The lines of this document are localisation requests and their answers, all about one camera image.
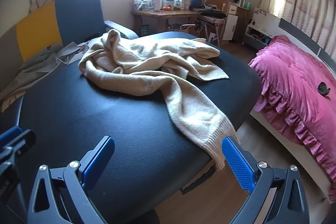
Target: bed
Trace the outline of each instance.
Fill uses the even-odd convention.
[[[251,115],[300,162],[330,203],[336,202],[336,80],[323,62],[288,37],[274,37],[250,62],[262,81]],[[321,82],[330,88],[318,92]]]
[[[136,39],[164,38],[195,37],[165,32]],[[229,80],[187,79],[215,102],[237,130],[257,101],[261,82],[248,65],[219,50],[220,56],[211,60]],[[113,137],[113,157],[89,192],[108,223],[128,223],[148,212],[211,161],[172,123],[160,91],[137,97],[103,90],[81,76],[77,62],[50,73],[0,114],[0,132],[15,125],[36,135],[36,145],[17,163],[26,204],[41,164],[66,166],[104,136]]]

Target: jar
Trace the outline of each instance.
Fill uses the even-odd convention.
[[[148,10],[154,9],[153,0],[148,0]]]
[[[134,10],[138,10],[141,4],[142,4],[142,0],[134,0]]]
[[[162,0],[153,0],[154,2],[154,11],[159,11],[162,9]]]
[[[148,11],[148,0],[143,0],[142,1],[142,10],[143,11]]]
[[[162,0],[162,7],[171,7],[174,10],[174,0]]]

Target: blue textured pad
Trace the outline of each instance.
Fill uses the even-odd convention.
[[[253,170],[229,138],[223,140],[222,151],[240,186],[252,193],[255,187]]]
[[[20,134],[22,134],[22,130],[18,126],[14,126],[0,134],[0,152],[5,145],[14,140]]]
[[[84,170],[82,187],[85,191],[91,190],[95,187],[98,179],[114,153],[114,148],[114,140],[112,138],[108,138],[102,147],[100,147],[98,153],[92,159],[88,167]]]

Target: wooden table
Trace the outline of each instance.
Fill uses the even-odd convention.
[[[132,11],[132,14],[134,16],[134,22],[135,22],[134,31],[137,34],[140,34],[140,27],[142,25],[143,16],[157,18],[157,33],[166,31],[169,18],[187,17],[188,24],[195,24],[196,19],[199,16],[199,13],[190,10],[172,10],[172,11],[160,10],[157,12],[154,10],[148,10],[148,11],[134,10]],[[196,36],[195,29],[193,27],[190,27],[188,30],[190,34]]]

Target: black leather surface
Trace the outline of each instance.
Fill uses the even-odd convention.
[[[169,32],[138,39],[193,38]],[[221,50],[212,61],[229,80],[202,82],[188,77],[231,120],[243,123],[261,92],[257,74]],[[83,77],[77,63],[51,73],[28,90],[19,126],[36,133],[36,146],[19,159],[22,188],[28,202],[38,167],[66,166],[109,135],[115,154],[89,192],[104,218],[127,223],[184,186],[209,162],[209,155],[171,122],[162,94],[135,97],[102,90]]]
[[[23,96],[17,98],[3,113],[0,113],[0,134],[19,125]]]

